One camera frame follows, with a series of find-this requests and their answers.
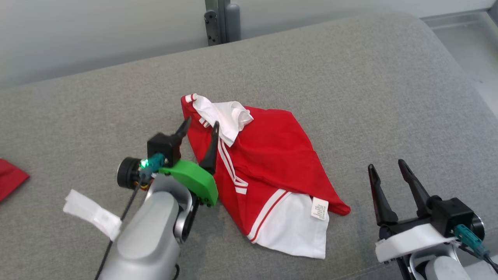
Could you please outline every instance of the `red stripe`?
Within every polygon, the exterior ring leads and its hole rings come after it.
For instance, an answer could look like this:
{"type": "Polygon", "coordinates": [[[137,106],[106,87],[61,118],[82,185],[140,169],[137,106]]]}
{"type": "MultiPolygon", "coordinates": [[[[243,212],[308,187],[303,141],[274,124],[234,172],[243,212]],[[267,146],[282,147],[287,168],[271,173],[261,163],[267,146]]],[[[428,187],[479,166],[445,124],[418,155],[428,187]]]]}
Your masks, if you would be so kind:
{"type": "Polygon", "coordinates": [[[282,199],[282,197],[288,193],[288,191],[282,193],[282,195],[275,201],[275,203],[271,206],[271,208],[268,210],[268,212],[266,213],[266,215],[264,216],[263,220],[261,221],[261,223],[259,224],[259,226],[257,227],[257,230],[256,230],[256,234],[254,235],[254,238],[251,239],[251,242],[253,242],[256,237],[257,237],[257,234],[259,233],[259,229],[261,228],[261,225],[264,223],[264,221],[266,220],[266,218],[268,217],[268,214],[273,210],[273,208],[275,207],[275,205],[277,205],[277,203],[280,201],[280,199],[282,199]]]}

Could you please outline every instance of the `red cloth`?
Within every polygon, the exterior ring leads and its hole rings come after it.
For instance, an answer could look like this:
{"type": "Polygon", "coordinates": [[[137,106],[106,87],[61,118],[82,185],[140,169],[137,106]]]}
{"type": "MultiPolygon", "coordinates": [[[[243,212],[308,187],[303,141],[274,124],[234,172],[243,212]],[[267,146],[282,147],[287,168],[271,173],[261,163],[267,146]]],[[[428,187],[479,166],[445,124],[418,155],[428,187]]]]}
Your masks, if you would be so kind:
{"type": "MultiPolygon", "coordinates": [[[[183,97],[181,104],[184,117],[192,118],[188,139],[200,161],[208,149],[212,128],[193,107],[192,98],[183,97]]],[[[242,233],[255,240],[261,224],[287,192],[327,200],[330,212],[347,215],[350,207],[333,189],[292,113],[245,108],[254,120],[239,132],[231,147],[219,144],[214,175],[219,198],[242,233]],[[233,170],[225,168],[222,156],[233,164],[233,170]]]]}
{"type": "Polygon", "coordinates": [[[0,201],[19,187],[29,175],[0,158],[0,201]]]}

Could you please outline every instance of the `green plastic part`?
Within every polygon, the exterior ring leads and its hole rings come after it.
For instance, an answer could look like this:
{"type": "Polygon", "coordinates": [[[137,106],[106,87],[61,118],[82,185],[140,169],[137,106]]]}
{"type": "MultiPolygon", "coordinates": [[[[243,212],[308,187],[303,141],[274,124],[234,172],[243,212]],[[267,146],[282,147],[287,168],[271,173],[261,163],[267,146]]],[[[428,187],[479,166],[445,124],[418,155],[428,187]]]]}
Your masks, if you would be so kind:
{"type": "Polygon", "coordinates": [[[202,203],[216,205],[218,189],[213,176],[194,162],[179,160],[173,167],[161,167],[161,174],[171,175],[195,193],[202,203]]]}

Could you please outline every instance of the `gray fabric surface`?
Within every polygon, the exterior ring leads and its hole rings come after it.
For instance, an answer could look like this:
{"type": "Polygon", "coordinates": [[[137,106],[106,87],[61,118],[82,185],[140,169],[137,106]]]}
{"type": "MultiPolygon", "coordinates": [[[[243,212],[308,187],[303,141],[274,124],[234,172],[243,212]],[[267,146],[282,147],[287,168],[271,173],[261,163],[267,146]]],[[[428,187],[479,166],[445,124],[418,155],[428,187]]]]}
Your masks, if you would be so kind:
{"type": "MultiPolygon", "coordinates": [[[[497,249],[498,121],[423,22],[380,14],[0,92],[0,156],[31,175],[0,203],[0,279],[92,279],[107,240],[64,214],[64,197],[74,188],[121,213],[131,191],[117,165],[173,132],[192,93],[292,111],[352,211],[330,215],[327,257],[312,260],[253,245],[221,205],[202,207],[179,279],[399,279],[375,258],[367,174],[374,163],[393,209],[414,217],[398,158],[431,194],[472,207],[497,249]]],[[[193,159],[188,141],[182,153],[193,159]]]]}

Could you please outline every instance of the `white tape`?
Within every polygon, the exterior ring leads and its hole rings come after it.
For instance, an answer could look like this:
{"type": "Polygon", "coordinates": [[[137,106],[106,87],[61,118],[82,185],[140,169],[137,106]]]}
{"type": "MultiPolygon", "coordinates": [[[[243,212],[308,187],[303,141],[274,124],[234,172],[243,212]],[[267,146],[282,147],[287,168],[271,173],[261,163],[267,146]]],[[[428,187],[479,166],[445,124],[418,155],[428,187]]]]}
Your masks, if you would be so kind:
{"type": "Polygon", "coordinates": [[[69,192],[62,211],[92,223],[112,241],[120,233],[122,221],[118,216],[75,190],[69,192]]]}

